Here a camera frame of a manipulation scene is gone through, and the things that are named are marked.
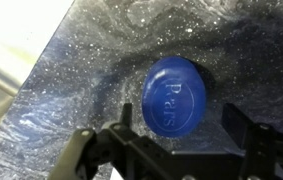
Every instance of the blue oval object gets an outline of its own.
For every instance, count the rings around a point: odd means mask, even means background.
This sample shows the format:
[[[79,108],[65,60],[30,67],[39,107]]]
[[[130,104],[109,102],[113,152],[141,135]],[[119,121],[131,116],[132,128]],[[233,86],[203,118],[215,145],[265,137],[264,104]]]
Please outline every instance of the blue oval object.
[[[155,63],[144,82],[142,113],[150,129],[160,136],[190,133],[205,109],[204,83],[188,60],[172,56]]]

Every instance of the granite countertop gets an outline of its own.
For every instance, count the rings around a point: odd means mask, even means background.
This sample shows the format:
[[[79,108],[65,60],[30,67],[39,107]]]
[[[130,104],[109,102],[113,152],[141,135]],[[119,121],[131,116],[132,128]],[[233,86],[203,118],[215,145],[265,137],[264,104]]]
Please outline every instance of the granite countertop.
[[[170,55],[197,63],[207,89],[202,122],[178,139],[140,110],[147,70]],[[167,150],[235,151],[225,102],[283,132],[283,1],[76,0],[0,125],[0,179],[46,178],[75,129],[99,131],[125,102],[133,130]]]

